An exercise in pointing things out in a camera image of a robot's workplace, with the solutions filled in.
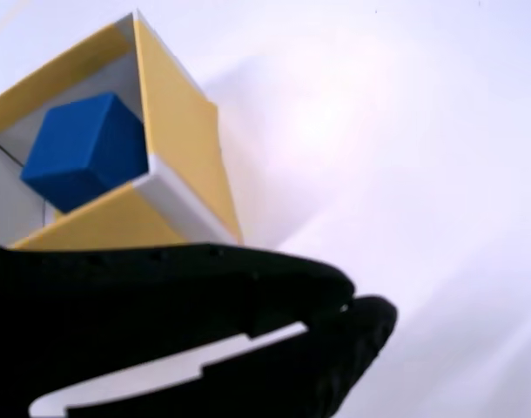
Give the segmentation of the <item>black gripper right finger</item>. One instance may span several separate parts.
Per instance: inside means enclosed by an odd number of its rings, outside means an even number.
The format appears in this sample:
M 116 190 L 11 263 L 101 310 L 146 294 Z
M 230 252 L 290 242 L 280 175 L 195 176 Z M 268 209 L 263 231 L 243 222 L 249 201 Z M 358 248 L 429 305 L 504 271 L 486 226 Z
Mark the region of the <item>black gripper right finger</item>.
M 185 384 L 82 408 L 70 417 L 331 417 L 393 332 L 397 308 L 378 296 L 308 331 L 208 365 Z

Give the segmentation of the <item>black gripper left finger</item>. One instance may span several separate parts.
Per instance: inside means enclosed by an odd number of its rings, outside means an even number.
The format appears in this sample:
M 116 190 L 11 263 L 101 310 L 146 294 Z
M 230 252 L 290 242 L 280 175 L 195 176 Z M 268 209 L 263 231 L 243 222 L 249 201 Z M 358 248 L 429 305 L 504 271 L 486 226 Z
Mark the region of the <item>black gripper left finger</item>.
M 0 417 L 104 374 L 316 320 L 353 294 L 334 266 L 239 246 L 0 247 Z

